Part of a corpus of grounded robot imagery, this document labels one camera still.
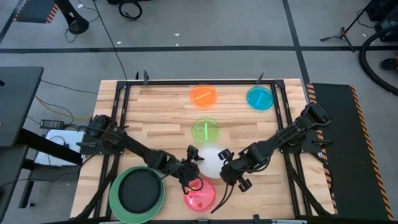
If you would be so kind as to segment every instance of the wooden tabletop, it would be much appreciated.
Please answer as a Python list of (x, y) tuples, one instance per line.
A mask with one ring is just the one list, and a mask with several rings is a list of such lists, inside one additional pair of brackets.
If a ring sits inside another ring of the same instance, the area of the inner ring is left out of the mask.
[[(299, 79), (284, 81), (292, 117), (295, 119), (307, 104), (303, 87)], [(94, 114), (111, 115), (116, 82), (101, 82)], [(214, 87), (218, 94), (216, 105), (207, 110), (199, 110), (190, 102), (189, 94), (193, 86), (132, 86), (126, 116), (128, 135), (149, 148), (162, 149), (177, 158), (184, 158), (187, 156), (189, 144), (200, 147), (192, 136), (192, 126), (200, 118), (216, 120), (221, 133), (217, 144), (234, 152), (239, 152), (251, 143), (275, 134), (277, 130), (275, 109), (258, 112), (250, 108), (246, 102), (246, 93), (252, 85), (215, 85)], [(286, 126), (279, 91), (278, 95)], [(120, 114), (121, 109), (118, 110), (117, 122), (120, 120)], [(302, 154), (301, 159), (308, 188), (326, 210), (334, 213), (322, 164), (309, 154)], [(78, 215), (97, 191), (102, 161), (103, 156), (98, 155), (81, 168), (71, 217)], [(119, 174), (138, 165), (144, 165), (144, 161), (130, 151), (124, 151), (119, 163)], [(189, 210), (183, 202), (183, 192), (178, 180), (168, 177), (165, 179), (165, 203), (154, 220), (252, 219), (254, 214), (259, 214), (261, 218), (294, 217), (282, 154), (276, 151), (265, 171), (244, 176), (251, 180), (253, 186), (245, 193), (236, 188), (229, 201), (214, 214)], [(216, 203), (218, 203), (224, 194), (225, 183), (221, 179), (211, 179), (211, 181), (217, 191)], [(299, 190), (297, 195), (300, 211), (304, 213)], [(103, 197), (101, 215), (105, 214), (107, 200), (108, 191)]]

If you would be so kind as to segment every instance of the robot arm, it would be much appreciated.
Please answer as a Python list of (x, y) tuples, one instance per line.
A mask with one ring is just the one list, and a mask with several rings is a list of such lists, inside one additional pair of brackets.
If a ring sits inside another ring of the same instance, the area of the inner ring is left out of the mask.
[[(227, 183), (227, 186), (233, 186), (236, 182), (239, 182), (239, 189), (242, 192), (247, 191), (252, 186), (252, 183), (250, 180), (245, 180), (243, 178), (243, 174), (245, 172), (253, 173), (263, 171), (269, 165), (272, 154), (277, 148), (299, 148), (305, 139), (305, 135), (310, 130), (318, 130), (325, 127), (330, 122), (330, 115), (321, 105), (307, 105), (301, 112), (300, 116), (292, 124), (278, 131), (268, 140), (252, 143), (250, 146), (238, 153), (239, 157), (237, 159), (233, 159), (234, 153), (230, 152), (228, 149), (219, 153), (219, 158), (221, 160), (225, 159), (224, 166), (221, 168), (220, 172), (221, 178), (225, 183)], [(296, 182), (300, 181), (293, 166), (289, 166), (288, 173), (289, 175), (292, 175)], [(305, 194), (311, 194), (305, 185), (301, 183), (298, 184)], [(308, 197), (314, 199), (314, 204), (316, 204), (315, 206), (319, 205), (312, 195), (308, 195)], [(319, 209), (319, 211), (320, 213), (326, 212), (323, 209)]]
[(199, 161), (198, 149), (188, 146), (187, 158), (176, 159), (175, 156), (162, 150), (149, 149), (139, 143), (118, 127), (109, 116), (95, 116), (86, 132), (94, 136), (101, 144), (110, 149), (125, 148), (143, 158), (150, 167), (164, 175), (171, 175), (178, 179), (182, 188), (190, 187), (189, 182), (198, 178), (199, 168), (192, 160)]

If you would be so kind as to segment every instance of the metal frame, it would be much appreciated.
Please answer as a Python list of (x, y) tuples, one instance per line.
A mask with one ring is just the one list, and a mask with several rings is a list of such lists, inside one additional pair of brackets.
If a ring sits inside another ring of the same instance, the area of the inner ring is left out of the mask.
[[(257, 80), (146, 80), (146, 82), (143, 81), (118, 81), (116, 85), (116, 92), (115, 92), (115, 97), (114, 97), (114, 103), (113, 103), (113, 109), (112, 109), (112, 115), (111, 117), (113, 119), (116, 119), (116, 114), (118, 112), (118, 105), (119, 105), (119, 99), (120, 99), (120, 94), (121, 90), (125, 89), (124, 92), (124, 100), (123, 100), (123, 107), (122, 107), (122, 112), (121, 112), (121, 120), (119, 122), (119, 126), (121, 128), (124, 127), (125, 122), (126, 122), (126, 112), (127, 112), (127, 107), (128, 107), (128, 101), (129, 101), (129, 94), (130, 94), (130, 88), (134, 85), (198, 85), (198, 84), (208, 84), (208, 85), (258, 85), (256, 83)], [(277, 123), (278, 123), (278, 128), (282, 129), (283, 126), (283, 120), (282, 120), (282, 115), (280, 112), (280, 105), (279, 105), (279, 100), (277, 96), (277, 87), (280, 88), (280, 92), (282, 95), (282, 101), (284, 104), (284, 109), (287, 117), (288, 123), (292, 123), (292, 117), (290, 114), (289, 110), (289, 102), (287, 100), (287, 94), (286, 94), (286, 89), (284, 85), (283, 80), (261, 80), (260, 85), (270, 85), (271, 86), (271, 92), (274, 97), (274, 105), (275, 105), (275, 113), (276, 113), (276, 118), (277, 118)], [(290, 154), (289, 153), (284, 153), (284, 159), (285, 159), (285, 164), (286, 167), (288, 166), (290, 161)], [(296, 166), (298, 170), (298, 175), (305, 183), (304, 180), (304, 174), (303, 174), (303, 168), (302, 168), (302, 163), (300, 160), (300, 156), (297, 154), (294, 154), (295, 156), (295, 161), (296, 161)], [(117, 165), (119, 164), (119, 155), (114, 156), (114, 163), (116, 162)], [(99, 185), (104, 181), (104, 178), (106, 177), (106, 173), (108, 170), (108, 163), (109, 163), (109, 156), (105, 155), (104, 160), (103, 160), (103, 165), (101, 168), (101, 175), (100, 175), (100, 180), (99, 180)], [(292, 199), (292, 206), (293, 206), (293, 211), (295, 217), (301, 216), (300, 214), (300, 209), (299, 209), (299, 201), (297, 198), (297, 192), (295, 189), (295, 182), (291, 176), (287, 176), (288, 181), (289, 181), (289, 189), (290, 189), (290, 196)], [(303, 195), (303, 202), (305, 205), (305, 211), (306, 215), (312, 215), (311, 213), (311, 206), (306, 199), (306, 197)], [(98, 201), (97, 206), (94, 209), (94, 218), (105, 218), (109, 221), (111, 218), (111, 209), (109, 206), (109, 203), (107, 204), (106, 208), (106, 216), (105, 217), (99, 217), (100, 210), (101, 210), (101, 202), (102, 198)], [(269, 222), (270, 219), (250, 219), (250, 220), (153, 220), (153, 221), (148, 221), (148, 223), (253, 223), (256, 221), (256, 223), (262, 223), (262, 222)]]
[[(56, 144), (45, 137), (39, 136), (29, 130), (22, 128), (19, 131), (16, 144), (26, 145), (32, 147), (39, 152), (46, 153), (48, 155), (63, 159), (64, 161), (72, 162), (76, 165), (81, 165), (82, 158), (81, 154), (75, 152), (68, 147)], [(19, 201), (18, 208), (28, 208), (33, 207), (34, 203), (29, 203), (30, 194), (32, 193), (33, 185), (37, 180), (31, 180), (31, 176), (35, 169), (35, 163), (31, 159), (24, 160), (22, 164), (23, 169), (30, 170), (29, 178), (25, 184), (24, 191), (22, 192), (22, 197)]]

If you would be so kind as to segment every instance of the tripod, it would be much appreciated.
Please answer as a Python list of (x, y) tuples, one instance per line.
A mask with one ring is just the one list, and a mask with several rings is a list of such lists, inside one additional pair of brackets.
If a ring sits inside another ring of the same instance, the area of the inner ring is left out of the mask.
[(359, 13), (355, 20), (348, 26), (347, 29), (345, 29), (344, 27), (340, 28), (340, 32), (336, 35), (332, 35), (330, 37), (325, 37), (322, 38), (321, 41), (326, 41), (326, 40), (330, 40), (330, 39), (340, 39), (342, 41), (347, 42), (348, 47), (351, 49), (352, 52), (355, 52), (353, 45), (351, 44), (351, 42), (349, 41), (348, 37), (347, 37), (347, 32), (352, 28), (352, 26), (356, 23), (356, 21), (358, 21), (358, 19), (362, 16), (362, 14), (365, 13), (366, 9), (371, 5), (372, 1), (370, 1), (368, 3), (368, 5), (362, 10), (361, 13)]

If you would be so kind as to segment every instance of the concrete floor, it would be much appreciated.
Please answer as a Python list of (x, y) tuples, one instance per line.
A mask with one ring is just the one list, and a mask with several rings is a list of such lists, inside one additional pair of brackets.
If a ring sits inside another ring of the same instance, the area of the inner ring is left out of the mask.
[[(76, 7), (77, 0), (70, 0)], [(69, 44), (64, 38), (67, 28), (65, 19), (57, 13), (51, 24), (31, 24), (9, 20), (19, 0), (3, 0), (0, 8), (0, 35), (2, 49), (36, 50), (34, 54), (0, 54), (0, 66), (43, 66), (43, 80), (72, 88), (98, 91), (101, 80), (123, 79), (123, 72), (114, 53), (66, 53), (62, 49), (110, 48), (111, 43), (100, 20)], [(90, 0), (83, 3), (93, 7)], [(290, 34), (286, 3), (290, 6), (298, 42)], [(143, 15), (135, 22), (123, 20), (118, 9), (106, 1), (97, 1), (99, 12), (113, 38), (116, 47), (130, 48), (119, 53), (127, 77), (134, 78), (136, 71), (146, 69), (151, 78), (303, 78), (303, 62), (311, 82), (354, 85), (367, 121), (374, 150), (379, 161), (390, 206), (398, 217), (398, 115), (397, 97), (379, 88), (362, 71), (358, 54), (345, 51), (306, 51), (303, 61), (298, 60), (294, 50), (206, 50), (170, 51), (152, 49), (139, 52), (135, 47), (178, 46), (345, 46), (344, 42), (319, 39), (335, 34), (341, 26), (355, 18), (358, 10), (368, 0), (153, 0), (142, 2)], [(95, 12), (78, 9), (88, 20)], [(365, 15), (364, 23), (371, 24)], [(374, 31), (359, 25), (348, 34), (354, 45), (361, 45)], [(373, 45), (386, 45), (375, 41)], [(57, 49), (48, 53), (46, 49)], [(385, 80), (398, 86), (398, 76), (378, 69), (378, 63), (396, 52), (373, 51), (368, 61)], [(41, 83), (37, 95), (43, 100), (68, 108), (75, 116), (92, 114), (95, 95), (77, 93)], [(34, 101), (29, 116), (41, 119), (69, 120), (51, 113)], [(25, 128), (44, 134), (43, 129), (27, 119)], [(24, 183), (18, 183), (12, 202), (3, 223), (43, 223), (69, 218), (77, 177), (64, 177), (54, 184), (35, 184), (31, 201), (36, 207), (18, 209)]]

